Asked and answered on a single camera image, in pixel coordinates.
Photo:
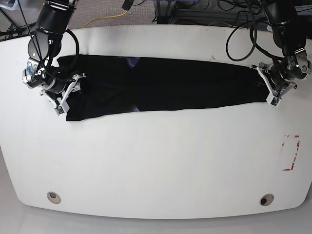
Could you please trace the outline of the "metal frame base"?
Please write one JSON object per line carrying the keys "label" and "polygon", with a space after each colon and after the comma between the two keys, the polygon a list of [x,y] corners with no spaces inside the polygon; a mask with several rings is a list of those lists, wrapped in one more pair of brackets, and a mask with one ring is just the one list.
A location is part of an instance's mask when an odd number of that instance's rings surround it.
{"label": "metal frame base", "polygon": [[235,12],[175,9],[174,0],[153,0],[157,24],[175,24],[187,22],[200,25],[213,25],[214,22],[224,21],[233,23],[236,19]]}

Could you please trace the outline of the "black tripod stand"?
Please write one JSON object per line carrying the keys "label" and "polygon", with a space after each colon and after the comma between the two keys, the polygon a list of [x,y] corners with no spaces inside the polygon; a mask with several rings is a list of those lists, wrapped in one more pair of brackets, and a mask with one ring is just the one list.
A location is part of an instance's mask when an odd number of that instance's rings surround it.
{"label": "black tripod stand", "polygon": [[0,13],[10,23],[10,26],[8,27],[8,29],[6,31],[0,32],[0,41],[1,42],[28,36],[29,33],[26,32],[27,27],[29,29],[31,29],[36,25],[36,22],[33,22],[31,24],[27,24],[27,25],[23,25],[23,26],[17,26],[16,23],[2,9],[0,9]]}

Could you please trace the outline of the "white power strip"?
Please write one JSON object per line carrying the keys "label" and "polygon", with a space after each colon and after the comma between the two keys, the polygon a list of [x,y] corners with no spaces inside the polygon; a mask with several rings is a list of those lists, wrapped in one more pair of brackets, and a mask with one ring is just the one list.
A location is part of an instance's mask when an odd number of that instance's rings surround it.
{"label": "white power strip", "polygon": [[271,25],[267,25],[267,31],[268,32],[273,32],[273,27]]}

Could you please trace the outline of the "black T-shirt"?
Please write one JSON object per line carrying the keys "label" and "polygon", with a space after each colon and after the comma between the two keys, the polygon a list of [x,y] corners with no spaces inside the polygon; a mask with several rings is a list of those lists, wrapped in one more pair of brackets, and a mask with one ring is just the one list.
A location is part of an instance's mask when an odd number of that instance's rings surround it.
{"label": "black T-shirt", "polygon": [[86,76],[67,99],[71,122],[265,102],[269,93],[256,70],[226,63],[80,55],[74,70]]}

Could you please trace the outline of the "red tape rectangle marking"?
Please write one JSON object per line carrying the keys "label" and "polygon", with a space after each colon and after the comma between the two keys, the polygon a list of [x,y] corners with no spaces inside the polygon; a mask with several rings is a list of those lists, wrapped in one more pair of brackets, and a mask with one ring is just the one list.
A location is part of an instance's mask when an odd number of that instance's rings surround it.
{"label": "red tape rectangle marking", "polygon": [[298,154],[300,135],[285,135],[281,146],[280,168],[292,171]]}

